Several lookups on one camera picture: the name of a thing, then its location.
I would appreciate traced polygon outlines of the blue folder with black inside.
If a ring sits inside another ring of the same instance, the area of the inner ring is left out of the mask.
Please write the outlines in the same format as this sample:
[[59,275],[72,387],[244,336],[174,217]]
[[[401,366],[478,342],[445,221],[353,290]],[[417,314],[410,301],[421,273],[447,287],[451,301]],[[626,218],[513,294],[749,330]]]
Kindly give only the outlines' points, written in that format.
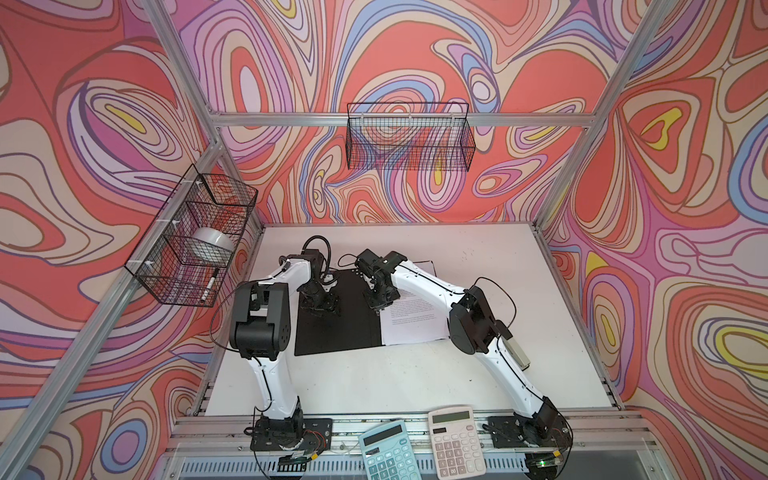
[[368,282],[356,270],[337,273],[331,288],[339,297],[339,314],[315,314],[299,309],[295,334],[296,356],[385,346],[381,338],[380,312],[364,298]]

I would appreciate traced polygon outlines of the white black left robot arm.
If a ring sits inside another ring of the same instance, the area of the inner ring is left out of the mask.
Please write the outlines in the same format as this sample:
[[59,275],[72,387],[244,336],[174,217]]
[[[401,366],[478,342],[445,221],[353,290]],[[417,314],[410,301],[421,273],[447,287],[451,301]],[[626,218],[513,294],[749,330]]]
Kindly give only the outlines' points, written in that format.
[[257,448],[303,449],[314,455],[327,446],[323,433],[305,424],[285,355],[296,316],[291,301],[305,299],[321,309],[334,306],[323,284],[325,267],[320,253],[289,255],[267,277],[234,290],[229,348],[247,361],[262,397],[247,430]]

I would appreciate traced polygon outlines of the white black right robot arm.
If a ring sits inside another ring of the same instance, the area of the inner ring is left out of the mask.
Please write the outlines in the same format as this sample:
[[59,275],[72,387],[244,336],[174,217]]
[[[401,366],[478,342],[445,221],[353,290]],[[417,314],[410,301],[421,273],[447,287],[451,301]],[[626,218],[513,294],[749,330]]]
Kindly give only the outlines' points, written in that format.
[[512,338],[496,318],[484,291],[477,285],[459,287],[427,273],[407,259],[358,259],[357,270],[369,282],[366,301],[381,311],[400,298],[402,290],[446,315],[451,343],[481,361],[496,384],[513,400],[514,417],[531,444],[550,437],[559,411],[525,376],[505,342]]

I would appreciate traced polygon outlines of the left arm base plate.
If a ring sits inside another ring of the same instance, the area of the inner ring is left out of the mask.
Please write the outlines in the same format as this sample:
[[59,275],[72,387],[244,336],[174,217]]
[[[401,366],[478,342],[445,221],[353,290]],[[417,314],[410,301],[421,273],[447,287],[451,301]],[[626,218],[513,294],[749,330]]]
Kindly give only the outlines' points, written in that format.
[[333,420],[329,417],[274,420],[258,417],[244,429],[254,452],[322,453],[332,443]]

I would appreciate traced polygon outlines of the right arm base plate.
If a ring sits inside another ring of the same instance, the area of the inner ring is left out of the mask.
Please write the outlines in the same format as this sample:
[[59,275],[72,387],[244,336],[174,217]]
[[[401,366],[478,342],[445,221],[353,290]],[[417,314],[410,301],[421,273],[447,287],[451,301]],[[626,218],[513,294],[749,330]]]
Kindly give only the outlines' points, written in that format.
[[495,448],[533,448],[567,450],[573,446],[572,429],[567,419],[557,414],[547,433],[542,436],[536,422],[519,415],[491,416],[481,425]]

